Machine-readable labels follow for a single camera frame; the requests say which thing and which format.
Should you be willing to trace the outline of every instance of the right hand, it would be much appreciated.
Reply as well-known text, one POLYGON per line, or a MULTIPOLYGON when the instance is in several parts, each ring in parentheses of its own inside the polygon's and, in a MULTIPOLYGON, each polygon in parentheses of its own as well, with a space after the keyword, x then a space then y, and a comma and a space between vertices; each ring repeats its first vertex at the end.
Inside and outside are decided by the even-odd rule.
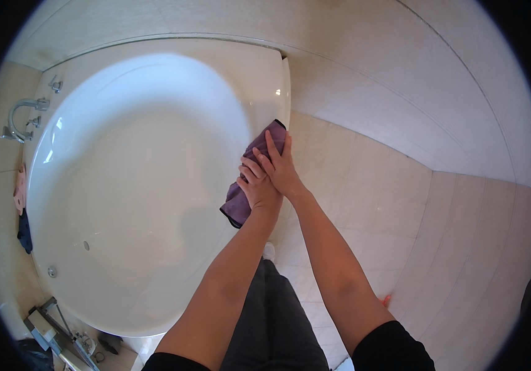
POLYGON ((253 154, 261 164, 261 167, 263 167, 265 172, 269 175, 269 178, 276 189, 292 201, 292 199, 299 195, 300 192, 306 190, 305 186, 300 181, 299 174, 296 173, 294 163, 292 162, 292 137, 286 132, 282 155, 280 155, 276 149, 269 130, 265 131, 265 142, 267 143, 267 150, 271 161, 256 147, 253 147, 253 154))

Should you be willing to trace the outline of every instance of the white bathtub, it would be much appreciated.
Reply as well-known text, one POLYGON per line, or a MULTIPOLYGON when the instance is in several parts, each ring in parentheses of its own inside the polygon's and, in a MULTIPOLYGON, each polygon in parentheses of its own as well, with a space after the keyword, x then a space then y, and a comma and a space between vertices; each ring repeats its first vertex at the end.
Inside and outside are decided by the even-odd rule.
POLYGON ((235 232, 218 208, 251 139, 288 124, 289 87, 276 50, 213 40, 120 45, 46 71, 27 212, 60 304, 117 335, 168 330, 235 232))

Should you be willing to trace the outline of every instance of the pink slipper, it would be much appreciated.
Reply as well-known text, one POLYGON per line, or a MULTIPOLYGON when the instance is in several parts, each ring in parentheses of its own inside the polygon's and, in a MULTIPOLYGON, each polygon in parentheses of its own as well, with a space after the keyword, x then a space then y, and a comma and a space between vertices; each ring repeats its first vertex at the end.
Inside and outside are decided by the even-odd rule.
POLYGON ((22 210, 26 206, 26 165, 24 164, 18 169, 16 188, 14 188, 14 204, 18 209, 18 215, 22 215, 22 210))

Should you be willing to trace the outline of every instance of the purple cleaning cloth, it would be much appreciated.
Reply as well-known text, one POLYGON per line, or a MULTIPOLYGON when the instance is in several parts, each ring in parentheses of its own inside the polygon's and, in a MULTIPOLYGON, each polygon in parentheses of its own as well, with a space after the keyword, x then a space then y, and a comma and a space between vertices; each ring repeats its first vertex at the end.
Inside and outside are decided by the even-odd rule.
MULTIPOLYGON (((265 142, 266 130, 269 130, 269 133, 271 134, 271 137, 274 140, 274 145, 276 146, 278 152, 282 153, 282 149, 284 149, 286 127, 280 121, 274 120, 267 126, 267 128, 263 129, 261 134, 259 134, 257 138, 255 138, 253 142, 251 142, 251 144, 249 144, 243 156, 259 163, 257 159, 255 159, 255 155, 253 155, 253 147, 257 147, 257 149, 261 153, 265 154, 269 159, 267 143, 265 142)), ((241 174, 240 176, 244 180, 246 180, 243 174, 241 174)), ((230 185, 229 191, 228 193, 226 193, 226 202, 224 205, 222 205, 220 211, 222 211, 222 213, 226 215, 226 217, 230 221, 230 224, 232 224, 232 226, 235 228, 242 227, 243 224, 245 224, 247 218, 249 217, 249 214, 251 213, 251 207, 249 206, 247 196, 245 196, 245 193, 242 189, 240 189, 239 185, 236 182, 230 185)))

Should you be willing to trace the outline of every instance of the chrome faucet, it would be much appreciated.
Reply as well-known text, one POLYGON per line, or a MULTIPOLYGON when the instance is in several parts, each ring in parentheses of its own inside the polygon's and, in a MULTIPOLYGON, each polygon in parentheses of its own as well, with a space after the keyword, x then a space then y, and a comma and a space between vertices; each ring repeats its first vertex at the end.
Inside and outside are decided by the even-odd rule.
MULTIPOLYGON (((8 114, 8 126, 3 127, 2 135, 0 138, 6 138, 6 139, 15 139, 20 143, 24 143, 26 139, 29 141, 32 140, 32 131, 20 131, 16 128, 16 125, 14 124, 14 114, 16 113, 16 110, 19 107, 27 106, 27 107, 34 107, 37 111, 47 111, 49 107, 50 101, 48 99, 45 99, 45 97, 40 98, 38 100, 32 100, 32 99, 21 99, 16 102, 14 107, 12 107, 9 110, 8 114)), ((39 127, 38 124, 40 123, 40 118, 36 121, 36 127, 39 127)))

